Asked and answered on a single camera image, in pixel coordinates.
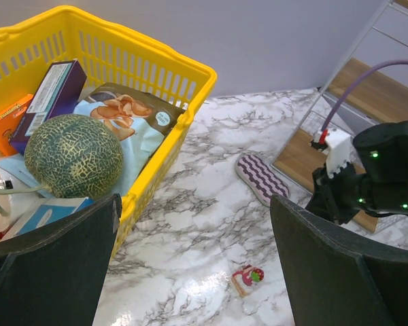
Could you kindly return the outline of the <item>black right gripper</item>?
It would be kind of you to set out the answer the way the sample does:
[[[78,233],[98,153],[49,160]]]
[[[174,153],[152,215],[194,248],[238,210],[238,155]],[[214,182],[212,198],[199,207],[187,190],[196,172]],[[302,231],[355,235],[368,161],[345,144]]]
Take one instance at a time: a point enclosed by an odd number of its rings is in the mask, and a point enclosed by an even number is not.
[[[351,221],[359,212],[343,200],[346,187],[356,179],[356,169],[352,163],[345,168],[339,168],[338,173],[330,178],[326,164],[312,172],[313,195],[305,209],[334,224],[344,224]]]

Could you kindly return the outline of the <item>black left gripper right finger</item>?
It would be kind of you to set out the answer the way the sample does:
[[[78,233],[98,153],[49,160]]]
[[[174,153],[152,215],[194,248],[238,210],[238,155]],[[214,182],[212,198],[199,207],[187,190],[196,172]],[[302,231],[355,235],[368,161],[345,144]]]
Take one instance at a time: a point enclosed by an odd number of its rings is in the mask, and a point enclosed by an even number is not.
[[[408,250],[279,195],[270,215],[296,325],[408,325]]]

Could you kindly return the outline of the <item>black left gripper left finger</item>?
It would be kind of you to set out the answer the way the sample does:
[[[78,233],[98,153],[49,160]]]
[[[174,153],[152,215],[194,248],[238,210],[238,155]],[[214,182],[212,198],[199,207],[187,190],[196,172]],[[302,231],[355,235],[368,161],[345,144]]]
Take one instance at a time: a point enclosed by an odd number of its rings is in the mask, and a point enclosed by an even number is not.
[[[0,242],[0,325],[92,325],[121,212],[115,194]]]

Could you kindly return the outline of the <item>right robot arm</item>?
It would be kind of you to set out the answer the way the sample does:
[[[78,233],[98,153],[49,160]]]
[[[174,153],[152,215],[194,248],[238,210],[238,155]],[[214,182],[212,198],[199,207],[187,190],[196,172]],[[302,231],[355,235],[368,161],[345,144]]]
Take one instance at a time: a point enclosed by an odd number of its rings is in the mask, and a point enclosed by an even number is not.
[[[355,137],[324,129],[311,146],[327,157],[312,173],[310,213],[339,225],[360,211],[408,217],[408,121],[378,124]]]

